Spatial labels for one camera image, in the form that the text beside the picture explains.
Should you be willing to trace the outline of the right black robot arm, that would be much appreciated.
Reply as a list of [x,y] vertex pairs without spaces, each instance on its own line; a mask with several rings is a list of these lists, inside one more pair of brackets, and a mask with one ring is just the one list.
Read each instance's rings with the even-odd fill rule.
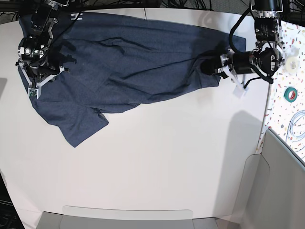
[[53,42],[52,28],[58,22],[59,8],[68,6],[68,0],[40,0],[31,17],[28,35],[18,47],[21,68],[27,82],[29,93],[37,93],[43,85],[53,80],[61,72],[69,69],[51,63],[48,53]]

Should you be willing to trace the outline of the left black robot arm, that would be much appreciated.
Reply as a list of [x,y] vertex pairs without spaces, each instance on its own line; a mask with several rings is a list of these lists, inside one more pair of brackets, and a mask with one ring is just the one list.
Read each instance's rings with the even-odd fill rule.
[[[243,94],[252,80],[243,79],[240,82],[239,75],[245,77],[255,73],[257,79],[272,84],[273,75],[285,63],[281,12],[283,3],[280,0],[251,0],[248,8],[230,30],[228,51],[204,61],[201,71],[207,75],[230,78],[236,84],[237,90]],[[256,42],[252,51],[242,52],[234,45],[233,36],[248,14],[251,14],[254,20]]]

